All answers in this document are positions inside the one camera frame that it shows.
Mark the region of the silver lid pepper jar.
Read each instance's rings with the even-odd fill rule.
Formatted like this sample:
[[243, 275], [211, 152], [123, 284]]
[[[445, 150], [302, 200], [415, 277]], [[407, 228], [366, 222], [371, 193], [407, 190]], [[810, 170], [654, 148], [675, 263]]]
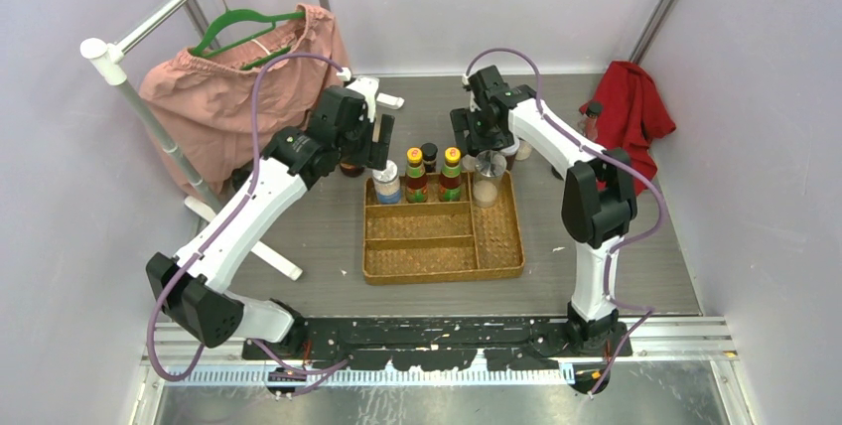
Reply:
[[378, 202], [382, 205], [398, 204], [402, 198], [402, 189], [397, 165], [387, 160], [382, 170], [371, 173], [374, 192]]

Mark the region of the silver lid tall glass jar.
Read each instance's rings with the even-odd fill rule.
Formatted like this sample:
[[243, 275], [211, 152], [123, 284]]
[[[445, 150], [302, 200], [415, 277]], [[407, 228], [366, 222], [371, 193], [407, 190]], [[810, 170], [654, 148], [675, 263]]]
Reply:
[[483, 151], [475, 158], [472, 192], [477, 207], [490, 208], [495, 205], [506, 167], [505, 157], [495, 150]]

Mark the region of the yellow cap sauce bottle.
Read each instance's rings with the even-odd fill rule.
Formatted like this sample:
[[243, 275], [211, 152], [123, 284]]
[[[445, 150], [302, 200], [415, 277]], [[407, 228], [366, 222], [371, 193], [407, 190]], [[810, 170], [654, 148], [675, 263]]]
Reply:
[[444, 152], [444, 163], [439, 174], [439, 200], [457, 202], [462, 196], [462, 154], [459, 148], [449, 147]]
[[423, 162], [423, 152], [413, 147], [406, 153], [405, 198], [408, 203], [425, 203], [428, 200], [428, 179]]

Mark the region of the woven divided tray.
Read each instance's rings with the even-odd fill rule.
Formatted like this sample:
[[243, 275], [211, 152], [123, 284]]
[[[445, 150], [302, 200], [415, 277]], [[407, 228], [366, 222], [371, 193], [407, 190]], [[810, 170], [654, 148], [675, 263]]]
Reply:
[[369, 285], [500, 280], [519, 277], [525, 258], [512, 178], [503, 174], [495, 203], [479, 208], [473, 175], [457, 202], [378, 201], [364, 184], [362, 274]]

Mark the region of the red cloth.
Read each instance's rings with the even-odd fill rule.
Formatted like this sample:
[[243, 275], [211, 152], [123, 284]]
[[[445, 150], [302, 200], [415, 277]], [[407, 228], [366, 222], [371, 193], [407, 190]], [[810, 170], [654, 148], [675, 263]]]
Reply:
[[650, 146], [676, 130], [653, 78], [634, 63], [613, 61], [592, 100], [603, 106], [596, 120], [596, 142], [607, 149], [624, 149], [631, 166], [653, 179], [657, 166]]

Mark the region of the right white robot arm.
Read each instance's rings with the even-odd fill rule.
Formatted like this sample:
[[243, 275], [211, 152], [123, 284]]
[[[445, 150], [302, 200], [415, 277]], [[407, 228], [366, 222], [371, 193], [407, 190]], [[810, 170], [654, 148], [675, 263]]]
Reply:
[[535, 89], [509, 85], [495, 66], [464, 75], [462, 85], [469, 104], [450, 113], [460, 149], [478, 156], [521, 139], [561, 175], [561, 220], [576, 242], [576, 282], [562, 334], [576, 353], [593, 354], [619, 319], [612, 267], [637, 215], [629, 155], [588, 140]]

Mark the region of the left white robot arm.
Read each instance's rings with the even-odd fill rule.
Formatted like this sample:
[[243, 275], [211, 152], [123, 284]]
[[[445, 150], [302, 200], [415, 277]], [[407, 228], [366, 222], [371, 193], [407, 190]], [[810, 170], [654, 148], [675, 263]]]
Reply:
[[207, 227], [174, 255], [154, 254], [146, 265], [159, 309], [204, 347], [232, 337], [262, 340], [282, 358], [298, 355], [305, 333], [277, 301], [230, 292], [246, 256], [276, 219], [339, 164], [382, 170], [401, 97], [382, 93], [376, 78], [361, 76], [321, 94], [306, 129], [278, 131], [259, 154], [255, 170]]

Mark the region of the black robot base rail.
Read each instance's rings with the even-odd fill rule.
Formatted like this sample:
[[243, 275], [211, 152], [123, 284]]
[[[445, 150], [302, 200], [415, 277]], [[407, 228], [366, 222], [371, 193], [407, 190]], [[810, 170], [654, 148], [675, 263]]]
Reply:
[[628, 357], [627, 327], [615, 317], [594, 332], [565, 318], [494, 316], [437, 318], [311, 318], [265, 348], [244, 343], [246, 360], [303, 359], [317, 369], [344, 361], [348, 370], [463, 372], [480, 365], [490, 372], [560, 370], [562, 358], [579, 357], [573, 386], [603, 390], [614, 356]]

